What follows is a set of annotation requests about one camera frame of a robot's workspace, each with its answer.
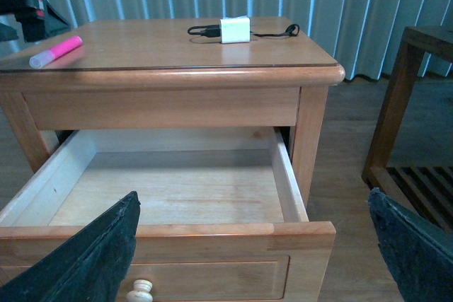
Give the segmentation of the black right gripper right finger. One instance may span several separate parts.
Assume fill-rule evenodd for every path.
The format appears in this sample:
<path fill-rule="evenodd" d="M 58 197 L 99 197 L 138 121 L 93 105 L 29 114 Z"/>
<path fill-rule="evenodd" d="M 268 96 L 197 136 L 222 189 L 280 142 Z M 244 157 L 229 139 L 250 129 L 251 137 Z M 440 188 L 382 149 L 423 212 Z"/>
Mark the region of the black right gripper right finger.
<path fill-rule="evenodd" d="M 379 250 L 404 301 L 452 300 L 452 235 L 379 188 L 368 197 Z"/>

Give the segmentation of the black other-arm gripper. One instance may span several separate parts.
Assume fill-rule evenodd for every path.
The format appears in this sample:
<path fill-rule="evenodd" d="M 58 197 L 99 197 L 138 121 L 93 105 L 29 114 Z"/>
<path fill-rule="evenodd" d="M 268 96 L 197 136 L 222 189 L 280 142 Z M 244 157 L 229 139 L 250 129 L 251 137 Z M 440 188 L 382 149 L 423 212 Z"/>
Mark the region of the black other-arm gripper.
<path fill-rule="evenodd" d="M 1 15 L 13 14 L 25 42 L 38 42 L 70 31 L 70 23 L 48 0 L 1 0 Z"/>

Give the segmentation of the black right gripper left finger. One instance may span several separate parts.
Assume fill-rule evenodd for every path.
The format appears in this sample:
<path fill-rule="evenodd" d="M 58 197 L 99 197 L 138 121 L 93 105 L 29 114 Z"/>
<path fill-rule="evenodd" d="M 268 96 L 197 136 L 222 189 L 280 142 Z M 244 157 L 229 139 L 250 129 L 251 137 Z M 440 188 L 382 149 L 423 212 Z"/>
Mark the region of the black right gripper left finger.
<path fill-rule="evenodd" d="M 140 215 L 131 191 L 1 288 L 2 301 L 114 301 L 132 263 Z"/>

